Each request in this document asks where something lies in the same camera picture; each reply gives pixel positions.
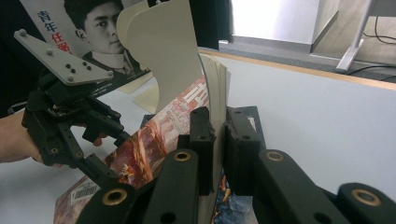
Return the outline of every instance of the magazine cover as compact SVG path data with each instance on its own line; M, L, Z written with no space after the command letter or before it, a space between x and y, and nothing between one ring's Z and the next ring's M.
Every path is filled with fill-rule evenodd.
M166 154L177 148L178 136L190 132L190 112L200 106L207 106L208 101L205 77L201 76L108 155L105 163L121 176L120 182L137 189L144 186L158 175ZM89 178L81 178L58 198L54 223L75 223L97 190L99 187Z
M21 3L47 43L113 71L111 80L98 83L94 96L113 91L149 72L131 56L117 35L120 12L136 1L21 0Z

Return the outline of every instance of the colorful book cover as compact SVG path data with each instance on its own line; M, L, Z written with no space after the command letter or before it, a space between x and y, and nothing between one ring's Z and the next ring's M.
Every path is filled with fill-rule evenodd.
M47 43L88 63L113 71L114 77L98 83L93 96L113 91L137 78L134 83L140 86L151 75L147 67L137 62L120 43L117 35L117 17L134 2L21 0Z
M208 101L205 77L202 76L108 155L105 163L120 175L120 182L137 189L144 186L159 174L167 153L177 148L178 136L190 132L190 112L208 106ZM99 187L89 178L81 178L58 198L54 223L75 223L97 190Z
M251 196L237 196L233 194L227 182L227 177L224 173L221 173L212 224L258 223L252 203L253 197Z

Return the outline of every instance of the human hand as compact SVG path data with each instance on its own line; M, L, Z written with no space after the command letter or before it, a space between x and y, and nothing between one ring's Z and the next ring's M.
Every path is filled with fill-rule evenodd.
M21 125L23 112L0 119L0 162L21 161L32 157L43 163L35 142L27 130ZM100 136L93 142L99 147L102 145Z

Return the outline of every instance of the black hair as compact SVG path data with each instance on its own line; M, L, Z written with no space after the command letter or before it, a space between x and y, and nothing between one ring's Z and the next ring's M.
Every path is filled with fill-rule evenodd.
M84 30L84 21L87 20L87 14L95 7L109 2L115 3L123 10L121 0L64 0L64 9L76 28Z

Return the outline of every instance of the cable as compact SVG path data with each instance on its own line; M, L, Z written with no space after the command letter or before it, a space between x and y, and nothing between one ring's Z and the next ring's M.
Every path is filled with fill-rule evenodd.
M363 68L361 68L361 69L358 69L358 70L355 70L355 71L353 71L353 72L350 72L350 73L348 73L348 74L346 74L346 75L347 75L347 76L351 76L351 75L353 75L353 74L355 74L355 73L358 73L359 71L362 71L362 70L366 70L366 69L369 69L369 68L379 68L379 67L383 67L383 68L396 68L395 65L373 65L373 66L363 67Z
M385 80L390 79L390 78L392 78L392 77L396 77L396 76L391 76L391 77L382 78L382 79L379 79L378 81L385 81Z
M375 18L375 28L374 28L375 35L367 35L364 32L363 32L363 34L365 36L367 36L367 37L376 37L382 43L396 45L396 43L386 42L386 41L381 39L381 38L386 38L386 39L396 40L396 37L386 36L386 35L378 35L377 30L376 30L377 24L378 24L378 17Z

